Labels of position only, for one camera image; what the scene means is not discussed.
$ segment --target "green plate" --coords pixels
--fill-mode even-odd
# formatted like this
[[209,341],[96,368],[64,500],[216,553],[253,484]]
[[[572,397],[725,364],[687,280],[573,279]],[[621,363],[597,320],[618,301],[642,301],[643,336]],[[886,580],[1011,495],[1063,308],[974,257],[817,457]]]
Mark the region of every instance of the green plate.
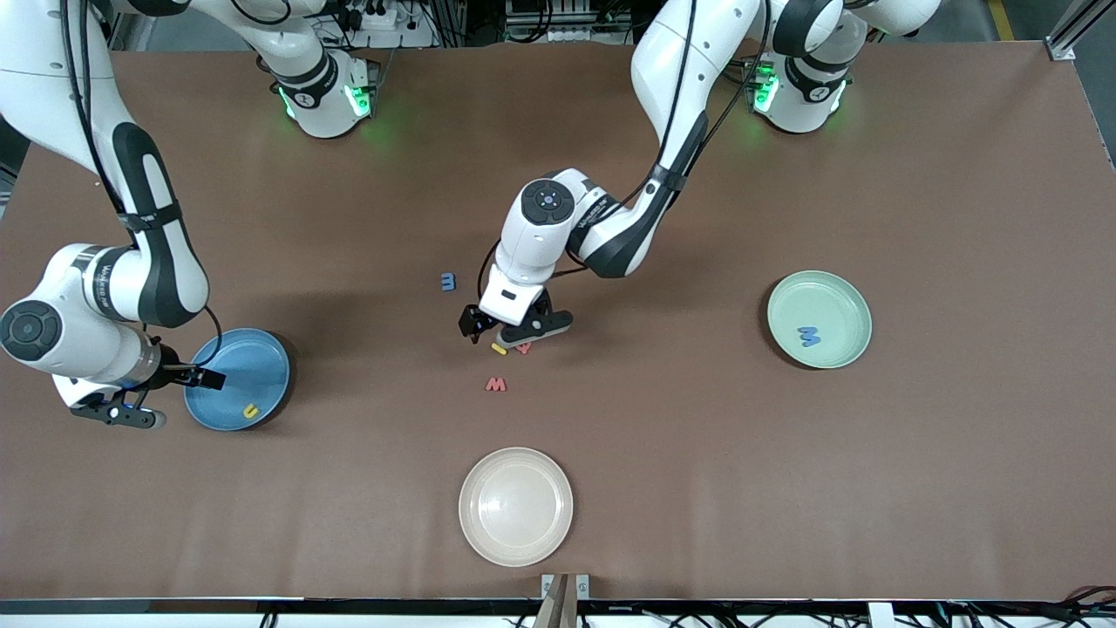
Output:
[[802,270],[771,291],[768,327],[787,356],[807,367],[839,369],[868,348],[872,312],[853,283],[824,270]]

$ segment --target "plate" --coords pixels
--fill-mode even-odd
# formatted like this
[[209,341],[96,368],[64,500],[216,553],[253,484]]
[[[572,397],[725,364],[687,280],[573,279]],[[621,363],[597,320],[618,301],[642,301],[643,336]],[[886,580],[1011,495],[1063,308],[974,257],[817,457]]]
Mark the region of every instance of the plate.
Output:
[[839,369],[868,348],[872,312],[853,283],[833,272],[802,270],[771,291],[768,327],[792,359],[816,369]]
[[[209,358],[212,339],[198,350],[194,363]],[[186,409],[198,423],[220,432],[234,432],[259,424],[282,404],[290,386],[290,359],[279,339],[263,330],[224,332],[221,350],[206,369],[222,374],[224,388],[186,388]]]
[[561,545],[574,520],[574,491],[546,454],[509,447],[477,463],[461,487],[461,530],[484,559],[527,567]]

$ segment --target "tabletop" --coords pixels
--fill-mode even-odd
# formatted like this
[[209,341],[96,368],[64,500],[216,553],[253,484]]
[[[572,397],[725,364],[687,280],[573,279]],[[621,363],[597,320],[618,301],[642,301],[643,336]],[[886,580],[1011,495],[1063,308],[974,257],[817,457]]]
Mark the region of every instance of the tabletop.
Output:
[[[1072,66],[1039,44],[869,45],[809,135],[733,112],[636,273],[550,283],[568,334],[506,357],[460,337],[526,182],[575,166],[623,196],[647,171],[631,54],[401,50],[376,118],[329,141],[250,54],[115,57],[211,305],[286,338],[295,388],[228,434],[156,392],[170,421],[148,433],[74,418],[0,360],[0,597],[514,597],[574,572],[600,597],[1038,599],[1116,580],[1116,177]],[[70,242],[126,234],[93,174],[32,148],[0,302]],[[766,293],[807,268],[872,308],[848,368],[798,368],[763,332]],[[160,334],[191,356],[212,329]],[[456,515],[507,446],[551,456],[575,495],[566,542],[522,569],[474,553]]]

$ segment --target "yellow floor stripe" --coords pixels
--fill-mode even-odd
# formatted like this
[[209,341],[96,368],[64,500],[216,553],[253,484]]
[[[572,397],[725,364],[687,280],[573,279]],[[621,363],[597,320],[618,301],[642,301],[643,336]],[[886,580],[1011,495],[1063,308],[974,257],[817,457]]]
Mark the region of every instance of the yellow floor stripe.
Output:
[[995,22],[995,32],[1000,36],[1000,41],[1014,41],[1016,33],[1011,31],[1008,12],[1003,10],[1003,0],[988,0],[988,9],[992,11],[992,21]]

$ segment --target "green light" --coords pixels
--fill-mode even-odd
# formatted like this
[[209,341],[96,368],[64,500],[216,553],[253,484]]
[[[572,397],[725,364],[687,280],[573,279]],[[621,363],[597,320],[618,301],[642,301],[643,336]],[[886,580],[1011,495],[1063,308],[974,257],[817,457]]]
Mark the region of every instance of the green light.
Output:
[[353,105],[353,113],[358,117],[364,117],[372,110],[372,105],[368,103],[368,94],[365,93],[364,88],[357,87],[354,89],[346,85],[345,95],[348,97],[349,104]]
[[775,99],[776,91],[779,90],[779,77],[772,76],[763,87],[760,87],[756,91],[756,108],[760,112],[767,113],[771,108],[771,102]]
[[290,108],[290,100],[287,99],[287,94],[283,93],[282,87],[279,88],[279,95],[282,97],[282,102],[287,105],[287,117],[295,119],[295,109]]
[[840,95],[845,91],[845,86],[846,85],[848,85],[847,80],[841,80],[840,81],[840,87],[837,88],[837,95],[834,96],[834,105],[831,107],[829,107],[829,113],[830,114],[834,113],[835,110],[837,110],[837,107],[840,106]]

